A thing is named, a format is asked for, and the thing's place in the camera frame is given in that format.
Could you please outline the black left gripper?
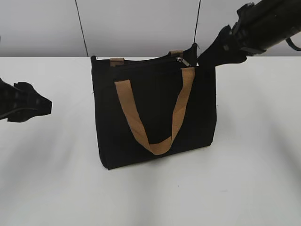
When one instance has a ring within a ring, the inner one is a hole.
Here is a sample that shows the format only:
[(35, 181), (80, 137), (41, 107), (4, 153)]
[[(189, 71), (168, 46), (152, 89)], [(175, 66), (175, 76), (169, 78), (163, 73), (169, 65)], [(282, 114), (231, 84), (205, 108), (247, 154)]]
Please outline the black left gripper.
[(0, 81), (0, 119), (25, 122), (38, 114), (51, 114), (52, 101), (40, 95), (27, 82), (10, 85)]

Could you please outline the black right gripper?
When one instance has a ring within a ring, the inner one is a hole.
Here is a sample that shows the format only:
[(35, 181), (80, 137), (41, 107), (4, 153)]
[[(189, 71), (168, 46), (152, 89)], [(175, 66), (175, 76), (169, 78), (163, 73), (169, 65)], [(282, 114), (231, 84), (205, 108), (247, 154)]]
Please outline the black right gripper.
[(197, 58), (199, 66), (216, 67), (240, 64), (250, 56), (286, 41), (300, 51), (291, 37), (301, 32), (300, 0), (261, 0), (247, 3), (237, 10), (233, 28), (223, 27), (213, 43)]

